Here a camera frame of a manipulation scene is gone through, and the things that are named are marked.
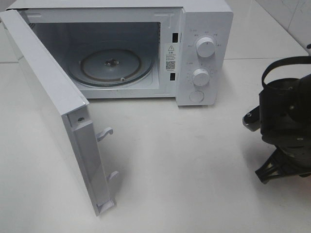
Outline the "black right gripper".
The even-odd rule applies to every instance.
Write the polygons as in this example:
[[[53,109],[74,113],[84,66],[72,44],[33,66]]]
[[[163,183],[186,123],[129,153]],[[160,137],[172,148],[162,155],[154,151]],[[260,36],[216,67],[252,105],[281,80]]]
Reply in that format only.
[[[268,83],[259,94],[259,119],[263,141],[281,149],[255,171],[259,180],[266,184],[273,179],[310,176],[311,79]]]

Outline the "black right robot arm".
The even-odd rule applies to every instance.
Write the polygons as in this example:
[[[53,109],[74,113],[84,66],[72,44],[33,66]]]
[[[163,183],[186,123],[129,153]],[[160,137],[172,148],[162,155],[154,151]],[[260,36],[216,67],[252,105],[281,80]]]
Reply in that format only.
[[[265,85],[259,94],[262,140],[275,146],[256,170],[262,183],[311,174],[311,77],[285,78]]]

